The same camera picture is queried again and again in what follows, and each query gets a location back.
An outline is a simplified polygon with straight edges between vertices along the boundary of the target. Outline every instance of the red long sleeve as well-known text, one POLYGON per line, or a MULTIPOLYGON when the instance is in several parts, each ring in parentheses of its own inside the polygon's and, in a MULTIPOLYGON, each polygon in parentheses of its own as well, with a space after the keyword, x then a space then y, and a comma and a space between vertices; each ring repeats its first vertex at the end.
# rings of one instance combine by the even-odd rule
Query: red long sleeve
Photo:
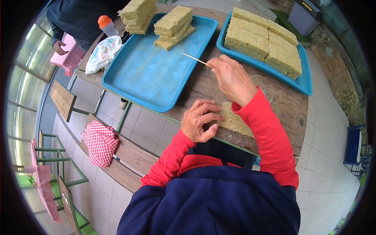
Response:
POLYGON ((194 147, 193 143, 182 130, 172 138, 171 144, 163 151, 161 158, 150 167, 150 172, 141 178, 141 187, 144 185, 163 186, 177 176, 177 172, 188 150, 194 147))
POLYGON ((291 143, 260 88, 244 108, 233 102, 231 109, 252 129, 261 156, 260 171, 272 174, 281 186, 297 189, 299 176, 291 143))

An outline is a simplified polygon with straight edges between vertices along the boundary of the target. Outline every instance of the hand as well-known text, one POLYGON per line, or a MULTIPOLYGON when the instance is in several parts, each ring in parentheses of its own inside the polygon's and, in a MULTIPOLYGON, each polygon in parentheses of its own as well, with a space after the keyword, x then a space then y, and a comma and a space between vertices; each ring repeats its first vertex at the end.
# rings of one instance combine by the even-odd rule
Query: hand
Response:
POLYGON ((213 66, 212 72, 218 80, 219 88, 230 100, 243 108, 257 93, 257 87, 237 61, 226 55, 212 58, 208 65, 213 66))
POLYGON ((214 105, 214 101, 196 100, 192 107, 184 112, 181 122, 182 132, 194 143, 208 141, 217 133, 218 124, 213 124, 207 131, 204 131, 202 125, 213 120, 224 120, 224 118, 220 114, 205 113, 220 110, 220 107, 214 105))
POLYGON ((60 56, 65 55, 65 54, 67 54, 67 53, 69 52, 69 51, 67 51, 67 52, 64 51, 64 50, 61 48, 61 46, 65 47, 66 44, 63 43, 63 42, 60 41, 60 40, 56 41, 56 42, 52 45, 53 50, 54 50, 58 55, 60 55, 60 56))

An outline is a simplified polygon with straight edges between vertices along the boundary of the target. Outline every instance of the orange bottle cap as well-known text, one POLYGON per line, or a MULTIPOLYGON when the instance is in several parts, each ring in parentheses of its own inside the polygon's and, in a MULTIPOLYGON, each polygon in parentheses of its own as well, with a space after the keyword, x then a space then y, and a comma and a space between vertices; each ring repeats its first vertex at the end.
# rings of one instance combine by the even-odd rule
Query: orange bottle cap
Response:
POLYGON ((110 22, 111 22, 111 19, 108 18, 107 15, 101 15, 98 18, 98 24, 99 24, 100 29, 106 27, 110 22))

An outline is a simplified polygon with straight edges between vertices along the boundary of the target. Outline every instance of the red shirt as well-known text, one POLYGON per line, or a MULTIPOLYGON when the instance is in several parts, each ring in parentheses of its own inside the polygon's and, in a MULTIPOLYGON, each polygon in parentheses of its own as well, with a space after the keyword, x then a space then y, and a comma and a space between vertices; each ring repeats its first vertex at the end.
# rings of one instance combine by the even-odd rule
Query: red shirt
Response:
MULTIPOLYGON (((281 186, 298 188, 299 176, 295 171, 293 149, 288 136, 272 111, 260 89, 253 99, 242 108, 233 102, 232 111, 239 115, 255 136, 261 156, 260 171, 269 172, 281 186)), ((154 185, 166 187, 167 183, 185 171, 196 167, 221 166, 218 158, 205 155, 186 155, 196 145, 184 133, 179 132, 163 151, 161 158, 141 178, 141 187, 154 185)))

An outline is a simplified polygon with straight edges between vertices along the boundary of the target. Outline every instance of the plastic bottle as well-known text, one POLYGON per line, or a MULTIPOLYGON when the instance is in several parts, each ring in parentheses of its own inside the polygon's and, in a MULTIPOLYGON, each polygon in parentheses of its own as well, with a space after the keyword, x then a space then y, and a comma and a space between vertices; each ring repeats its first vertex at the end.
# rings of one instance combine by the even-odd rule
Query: plastic bottle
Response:
POLYGON ((107 37, 119 35, 119 31, 115 29, 114 23, 107 15, 101 15, 98 18, 98 24, 107 37))

